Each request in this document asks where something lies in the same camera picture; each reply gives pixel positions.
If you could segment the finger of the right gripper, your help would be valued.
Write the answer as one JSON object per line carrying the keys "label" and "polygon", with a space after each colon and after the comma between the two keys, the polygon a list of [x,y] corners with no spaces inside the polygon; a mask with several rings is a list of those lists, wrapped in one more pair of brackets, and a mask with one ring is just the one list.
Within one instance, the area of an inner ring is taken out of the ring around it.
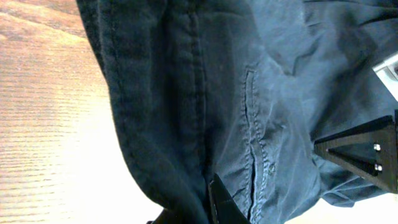
{"label": "finger of the right gripper", "polygon": [[397,110],[318,139],[314,151],[376,187],[397,193]]}

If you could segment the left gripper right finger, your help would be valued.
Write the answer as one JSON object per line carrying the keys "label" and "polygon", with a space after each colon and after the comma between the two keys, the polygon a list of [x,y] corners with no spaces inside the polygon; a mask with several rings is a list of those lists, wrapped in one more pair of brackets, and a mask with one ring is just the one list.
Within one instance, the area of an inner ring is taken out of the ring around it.
{"label": "left gripper right finger", "polygon": [[208,184],[208,193],[213,224],[250,224],[217,174]]}

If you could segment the dark blue shorts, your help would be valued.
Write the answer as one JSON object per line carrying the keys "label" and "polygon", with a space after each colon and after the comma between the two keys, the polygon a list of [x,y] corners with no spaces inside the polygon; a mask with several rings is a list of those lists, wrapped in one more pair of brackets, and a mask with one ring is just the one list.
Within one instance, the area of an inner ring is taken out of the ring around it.
{"label": "dark blue shorts", "polygon": [[397,109],[372,70],[397,52],[396,1],[77,5],[124,161],[177,223],[212,223],[214,174],[250,223],[385,194],[314,143]]}

